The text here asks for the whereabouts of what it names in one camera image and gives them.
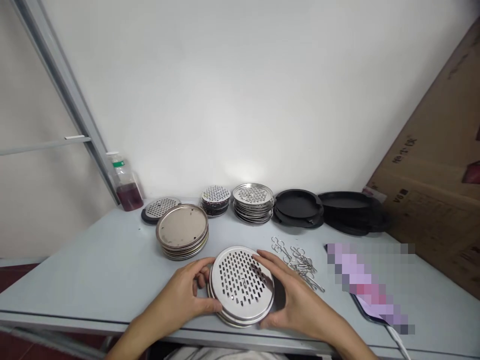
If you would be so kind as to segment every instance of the gray table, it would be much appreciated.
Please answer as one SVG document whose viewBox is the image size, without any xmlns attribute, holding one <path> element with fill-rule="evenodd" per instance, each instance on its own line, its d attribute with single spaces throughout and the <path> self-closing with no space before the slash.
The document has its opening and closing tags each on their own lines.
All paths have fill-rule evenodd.
<svg viewBox="0 0 480 360">
<path fill-rule="evenodd" d="M 268 222 L 248 226 L 232 209 L 210 219 L 205 248 L 191 260 L 174 262 L 163 255 L 155 227 L 144 224 L 140 210 L 112 210 L 72 243 L 62 248 L 20 281 L 0 294 L 0 322 L 23 328 L 119 334 L 158 294 L 174 271 L 191 260 L 216 256 L 221 250 L 244 245 L 271 251 L 271 237 L 301 246 L 319 270 L 315 280 L 326 289 L 321 297 L 339 312 L 381 357 L 401 358 L 397 345 L 383 326 L 366 321 L 350 294 L 328 271 L 326 243 L 396 244 L 387 234 L 352 237 L 327 225 L 315 230 L 287 228 Z M 480 358 L 480 301 L 473 298 L 420 258 L 409 272 L 392 271 L 379 264 L 380 273 L 416 325 L 415 335 L 402 336 L 413 359 Z M 169 339 L 201 344 L 284 353 L 328 354 L 331 349 L 298 333 L 229 327 L 215 315 L 187 323 Z"/>
</svg>

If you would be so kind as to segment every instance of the charging cable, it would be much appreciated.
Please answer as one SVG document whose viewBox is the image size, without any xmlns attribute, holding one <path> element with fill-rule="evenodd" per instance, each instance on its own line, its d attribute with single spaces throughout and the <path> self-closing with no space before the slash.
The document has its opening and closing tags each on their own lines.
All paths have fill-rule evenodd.
<svg viewBox="0 0 480 360">
<path fill-rule="evenodd" d="M 390 334 L 391 338 L 398 345 L 398 348 L 400 349 L 400 352 L 403 355 L 403 358 L 406 360 L 412 360 L 409 356 L 409 353 L 407 352 L 407 348 L 405 347 L 404 343 L 402 342 L 402 339 L 400 338 L 399 333 L 391 326 L 385 326 L 385 327 L 388 333 Z"/>
</svg>

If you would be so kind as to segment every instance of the purple liquid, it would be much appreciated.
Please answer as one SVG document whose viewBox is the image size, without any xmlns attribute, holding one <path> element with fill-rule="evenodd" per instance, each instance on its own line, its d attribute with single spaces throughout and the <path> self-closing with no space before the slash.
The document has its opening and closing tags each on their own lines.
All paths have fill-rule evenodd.
<svg viewBox="0 0 480 360">
<path fill-rule="evenodd" d="M 134 182 L 117 187 L 116 194 L 125 211 L 132 211 L 144 205 L 139 188 Z"/>
</svg>

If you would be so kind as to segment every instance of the stack of metal discs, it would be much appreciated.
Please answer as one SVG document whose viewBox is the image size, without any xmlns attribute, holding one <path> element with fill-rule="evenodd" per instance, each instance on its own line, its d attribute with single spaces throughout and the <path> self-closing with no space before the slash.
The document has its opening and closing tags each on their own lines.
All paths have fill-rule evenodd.
<svg viewBox="0 0 480 360">
<path fill-rule="evenodd" d="M 200 206 L 209 218 L 219 217 L 229 209 L 230 195 L 230 190 L 223 186 L 209 186 L 201 193 Z"/>
<path fill-rule="evenodd" d="M 274 303 L 270 271 L 252 258 L 255 251 L 232 246 L 217 256 L 210 269 L 208 296 L 218 299 L 218 317 L 226 324 L 246 328 L 267 316 Z"/>
<path fill-rule="evenodd" d="M 158 222 L 156 238 L 167 258 L 189 259 L 198 254 L 209 239 L 207 214 L 192 204 L 172 207 Z"/>
<path fill-rule="evenodd" d="M 274 194 L 265 185 L 246 183 L 237 186 L 232 193 L 233 209 L 244 223 L 261 225 L 272 217 Z"/>
</svg>

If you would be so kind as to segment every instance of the cardboard box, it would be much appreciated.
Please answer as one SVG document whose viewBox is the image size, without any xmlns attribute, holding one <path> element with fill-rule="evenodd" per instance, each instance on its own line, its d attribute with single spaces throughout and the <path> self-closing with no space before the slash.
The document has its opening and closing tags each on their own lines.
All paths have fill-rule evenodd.
<svg viewBox="0 0 480 360">
<path fill-rule="evenodd" d="M 480 300 L 480 19 L 364 191 L 392 215 L 390 235 Z"/>
</svg>

